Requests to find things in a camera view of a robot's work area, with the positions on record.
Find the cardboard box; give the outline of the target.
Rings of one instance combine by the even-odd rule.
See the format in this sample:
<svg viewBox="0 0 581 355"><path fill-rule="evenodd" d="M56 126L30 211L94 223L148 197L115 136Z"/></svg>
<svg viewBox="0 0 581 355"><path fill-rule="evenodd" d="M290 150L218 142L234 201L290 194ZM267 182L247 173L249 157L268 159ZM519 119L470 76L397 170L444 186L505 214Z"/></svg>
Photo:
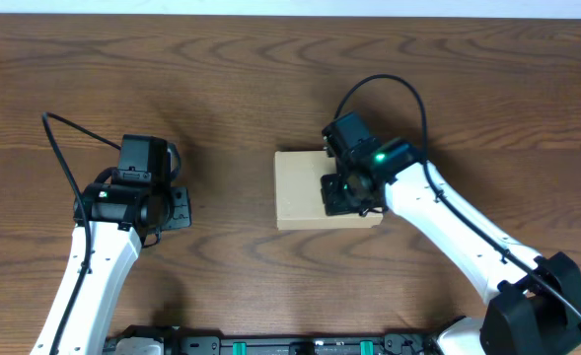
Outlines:
<svg viewBox="0 0 581 355"><path fill-rule="evenodd" d="M336 171L325 151L274 154L276 225L279 231L369 229L382 214L328 216L321 193L321 177Z"/></svg>

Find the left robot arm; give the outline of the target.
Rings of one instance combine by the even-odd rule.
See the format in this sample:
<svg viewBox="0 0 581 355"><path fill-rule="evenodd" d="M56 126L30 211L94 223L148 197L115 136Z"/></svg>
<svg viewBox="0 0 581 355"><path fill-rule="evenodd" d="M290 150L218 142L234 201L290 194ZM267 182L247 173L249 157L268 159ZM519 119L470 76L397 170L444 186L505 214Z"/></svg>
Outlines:
<svg viewBox="0 0 581 355"><path fill-rule="evenodd" d="M101 172L74 205L68 263L35 354L102 351L124 281L147 238L191 225L188 191L175 186L175 144L126 135L117 166Z"/></svg>

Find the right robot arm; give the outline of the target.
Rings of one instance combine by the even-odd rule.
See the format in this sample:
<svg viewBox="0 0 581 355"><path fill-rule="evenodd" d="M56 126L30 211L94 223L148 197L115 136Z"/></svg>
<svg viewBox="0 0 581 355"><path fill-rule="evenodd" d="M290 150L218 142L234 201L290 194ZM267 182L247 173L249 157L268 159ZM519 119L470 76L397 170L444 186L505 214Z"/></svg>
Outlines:
<svg viewBox="0 0 581 355"><path fill-rule="evenodd" d="M321 179L328 216L392 212L467 277L486 306L425 339L425 354L568 354L581 345L581 272L566 254L544 257L487 219L402 139L373 135L355 113L322 135L336 171Z"/></svg>

